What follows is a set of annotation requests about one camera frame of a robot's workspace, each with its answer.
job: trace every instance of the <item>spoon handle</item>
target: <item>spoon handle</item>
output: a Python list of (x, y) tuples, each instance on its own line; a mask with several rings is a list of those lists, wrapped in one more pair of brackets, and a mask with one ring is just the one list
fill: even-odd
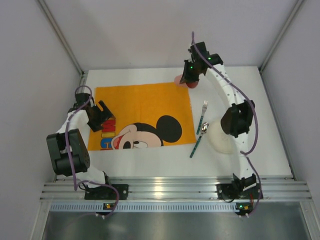
[(191, 154), (190, 154), (190, 158), (192, 158), (193, 155), (195, 154), (195, 151), (196, 151), (196, 149), (197, 149), (197, 147), (198, 147), (198, 145), (199, 145), (199, 143), (200, 143), (200, 140), (201, 140), (201, 138), (202, 138), (202, 135), (203, 135), (203, 134), (201, 134), (201, 135), (199, 136), (198, 140), (196, 141), (195, 146), (194, 146), (194, 148), (193, 148), (193, 150), (192, 150), (192, 152), (191, 152)]

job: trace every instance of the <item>gray wall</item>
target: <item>gray wall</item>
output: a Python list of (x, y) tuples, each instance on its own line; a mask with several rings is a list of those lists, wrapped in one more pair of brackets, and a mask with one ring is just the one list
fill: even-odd
[(86, 69), (181, 67), (196, 41), (258, 66), (296, 0), (46, 0)]
[(320, 1), (308, 0), (263, 78), (293, 167), (320, 213)]
[(35, 0), (0, 2), (0, 239), (24, 240), (53, 170), (46, 136), (79, 82)]

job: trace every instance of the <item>mickey mouse ear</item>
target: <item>mickey mouse ear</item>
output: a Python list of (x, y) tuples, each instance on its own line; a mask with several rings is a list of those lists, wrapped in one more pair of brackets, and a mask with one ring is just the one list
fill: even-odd
[(175, 143), (182, 136), (182, 127), (177, 119), (164, 115), (156, 123), (156, 134), (165, 142)]

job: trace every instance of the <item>cartoon eye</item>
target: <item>cartoon eye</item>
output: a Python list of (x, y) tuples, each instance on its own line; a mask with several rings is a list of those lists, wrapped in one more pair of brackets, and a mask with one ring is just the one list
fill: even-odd
[(143, 148), (147, 148), (148, 144), (146, 144), (144, 141), (134, 141), (133, 147), (137, 149), (143, 149)]

